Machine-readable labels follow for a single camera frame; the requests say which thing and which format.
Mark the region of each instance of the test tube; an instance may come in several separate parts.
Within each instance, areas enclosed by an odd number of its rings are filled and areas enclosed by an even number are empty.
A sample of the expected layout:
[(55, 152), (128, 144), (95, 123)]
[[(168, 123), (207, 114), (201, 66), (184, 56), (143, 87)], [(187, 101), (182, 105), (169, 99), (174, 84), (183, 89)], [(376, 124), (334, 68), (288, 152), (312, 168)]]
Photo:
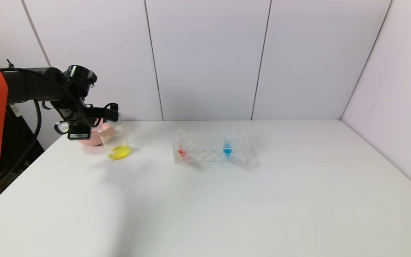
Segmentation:
[(199, 135), (199, 157), (202, 160), (207, 159), (208, 149), (206, 142), (206, 134), (202, 133)]
[(174, 137), (174, 147), (177, 151), (177, 154), (181, 157), (186, 155), (186, 149), (184, 148), (185, 144), (185, 131), (176, 130), (176, 135)]
[(234, 130), (228, 130), (224, 135), (223, 153), (225, 156), (230, 156), (233, 152), (236, 133)]
[(194, 141), (194, 137), (194, 134), (189, 134), (188, 138), (186, 139), (186, 151), (188, 152), (187, 156), (192, 158), (196, 158), (196, 142)]
[(210, 134), (210, 153), (212, 159), (215, 159), (217, 157), (217, 149), (219, 148), (220, 144), (218, 143), (217, 136), (214, 133)]

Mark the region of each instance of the white table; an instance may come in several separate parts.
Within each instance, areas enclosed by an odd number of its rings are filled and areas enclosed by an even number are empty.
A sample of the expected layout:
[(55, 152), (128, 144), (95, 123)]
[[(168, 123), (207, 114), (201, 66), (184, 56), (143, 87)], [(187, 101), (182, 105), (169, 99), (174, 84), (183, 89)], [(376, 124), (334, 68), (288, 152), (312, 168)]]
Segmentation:
[[(128, 158), (62, 137), (0, 196), (0, 257), (411, 257), (411, 182), (339, 121), (125, 126)], [(178, 128), (258, 164), (175, 164)]]

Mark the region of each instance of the white wall panel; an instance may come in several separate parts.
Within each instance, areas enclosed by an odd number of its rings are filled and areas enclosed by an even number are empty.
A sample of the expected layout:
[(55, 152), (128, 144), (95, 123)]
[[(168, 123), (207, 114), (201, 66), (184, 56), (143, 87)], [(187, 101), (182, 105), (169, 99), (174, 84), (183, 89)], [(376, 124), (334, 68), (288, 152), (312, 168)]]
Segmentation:
[(161, 120), (144, 0), (26, 0), (53, 67), (98, 76), (85, 99), (120, 105), (126, 120)]
[(343, 121), (411, 179), (411, 1), (393, 1)]
[(390, 0), (274, 0), (253, 119), (340, 119)]
[[(48, 67), (21, 1), (0, 0), (0, 68), (7, 67), (9, 59), (16, 67)], [(36, 129), (36, 111), (32, 101), (16, 104), (32, 131)], [(55, 111), (41, 109), (42, 127), (37, 137), (44, 149), (59, 135), (55, 122), (61, 118)]]
[(250, 119), (270, 0), (147, 0), (166, 120)]

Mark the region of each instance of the glass beaker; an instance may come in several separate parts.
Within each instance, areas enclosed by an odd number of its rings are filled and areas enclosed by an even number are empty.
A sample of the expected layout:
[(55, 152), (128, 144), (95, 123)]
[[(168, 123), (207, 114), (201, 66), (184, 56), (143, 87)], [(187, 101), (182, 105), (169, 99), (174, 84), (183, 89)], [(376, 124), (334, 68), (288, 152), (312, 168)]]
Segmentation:
[(112, 160), (120, 160), (131, 153), (131, 147), (124, 132), (123, 126), (110, 126), (106, 130), (98, 133), (102, 143), (106, 148), (107, 155)]

